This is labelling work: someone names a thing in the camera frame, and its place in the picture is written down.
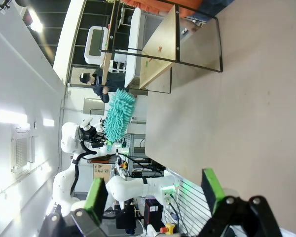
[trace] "green light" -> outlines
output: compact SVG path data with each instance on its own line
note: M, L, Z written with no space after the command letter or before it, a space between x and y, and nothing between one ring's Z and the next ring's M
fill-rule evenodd
M175 191L175 189L176 188L174 187L174 185L171 185L171 186L167 186L167 187L163 187L162 188L163 191L167 191L167 190L174 190Z
M123 155L127 155L128 156L128 152L121 152Z

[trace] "white wall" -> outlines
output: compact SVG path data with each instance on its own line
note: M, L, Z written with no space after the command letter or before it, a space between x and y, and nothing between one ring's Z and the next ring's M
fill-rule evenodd
M2 237L33 237L38 236L48 205L52 200L54 173L42 187L32 196L21 210L20 215L13 219L1 234Z
M65 87L34 41L14 5L0 13L0 109L24 113L37 123L35 155L30 174L17 183L10 166L11 126L0 123L0 233L59 167L58 126ZM43 118L55 120L44 127Z
M66 83L68 76L67 70L71 59L75 31L79 23L84 2L85 0L71 0L61 30L53 68L63 83Z

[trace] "ceiling light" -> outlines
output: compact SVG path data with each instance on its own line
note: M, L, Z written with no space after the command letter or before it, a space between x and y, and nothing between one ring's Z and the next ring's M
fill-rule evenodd
M36 31L38 33L41 33L43 31L43 24L40 21L33 21L30 27L33 31Z
M43 120L43 125L44 126L53 127L54 126L54 123L55 123L55 121L52 120L52 119L44 118L44 120Z
M13 124L26 124L28 116L7 110L0 110L0 122Z
M42 32L43 31L43 24L40 22L36 12L34 9L29 8L29 13L31 16L31 19L33 20L33 23L30 25L31 29L36 32Z

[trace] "white humanoid robot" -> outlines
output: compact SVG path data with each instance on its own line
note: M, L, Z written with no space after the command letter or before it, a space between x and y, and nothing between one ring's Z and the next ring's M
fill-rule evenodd
M58 173L53 184L53 199L61 205L62 215L69 214L72 205L77 206L79 199L72 197L71 193L78 179L78 165L80 159L101 157L105 155L118 155L123 160L128 161L124 153L128 148L122 148L120 143L107 144L105 136L102 134L103 126L100 121L95 127L90 126L92 118L88 118L81 125L67 122L62 126L61 149L66 153L73 153L74 157L68 169ZM109 208L114 200L123 203L134 197L155 196L160 204L165 205L165 194L174 192L174 177L165 176L160 178L136 178L125 181L120 176L113 176L106 188L108 198L105 209Z

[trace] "beige floor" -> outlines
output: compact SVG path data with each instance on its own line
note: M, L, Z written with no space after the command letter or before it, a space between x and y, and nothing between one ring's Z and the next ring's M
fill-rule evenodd
M149 93L146 154L196 184L214 168L242 198L264 195L296 233L296 0L235 0L218 18L224 72L176 65L172 93ZM217 67L215 24L181 50ZM168 76L150 89L166 90Z

